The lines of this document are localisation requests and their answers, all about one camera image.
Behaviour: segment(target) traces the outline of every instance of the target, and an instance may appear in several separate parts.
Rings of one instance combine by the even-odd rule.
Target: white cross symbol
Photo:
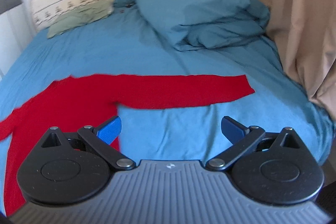
[[[172,168],[176,167],[175,164],[167,164],[166,166],[167,166],[167,168],[169,168],[169,169],[172,169]]]

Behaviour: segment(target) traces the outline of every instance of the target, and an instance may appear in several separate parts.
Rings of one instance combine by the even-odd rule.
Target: blue comforter
[[[52,39],[46,38],[48,30],[39,32],[0,82],[0,120],[69,75],[246,74],[256,92],[235,102],[167,110],[120,106],[122,152],[137,162],[206,161],[231,145],[220,130],[221,118],[229,115],[269,132],[291,126],[319,163],[326,160],[334,124],[284,74],[275,44],[262,36],[268,21],[264,5],[257,0],[136,2]],[[8,143],[2,142],[0,151]]]

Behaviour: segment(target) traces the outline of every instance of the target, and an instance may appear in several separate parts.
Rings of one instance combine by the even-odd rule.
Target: gray ribbed panel
[[[224,173],[198,161],[149,161],[116,173],[94,198],[64,208],[26,204],[15,224],[326,224],[312,202],[280,208],[239,193]]]

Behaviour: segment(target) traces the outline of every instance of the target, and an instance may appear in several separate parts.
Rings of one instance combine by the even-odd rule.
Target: metal bolt
[[[133,165],[133,160],[120,159],[120,160],[117,160],[117,165],[123,168],[131,167]]]
[[[225,161],[222,159],[211,159],[209,160],[209,165],[214,168],[220,168],[225,165]]]

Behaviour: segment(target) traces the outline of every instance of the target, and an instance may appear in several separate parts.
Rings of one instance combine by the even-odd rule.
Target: triangular cutout
[[[51,133],[49,134],[48,138],[43,143],[42,148],[54,147],[54,146],[60,146],[60,145],[61,145],[61,142],[59,141],[56,133]]]
[[[296,142],[296,140],[294,139],[294,137],[291,134],[287,134],[283,143],[282,143],[283,147],[290,147],[290,148],[296,148],[299,149],[300,146],[299,144]]]

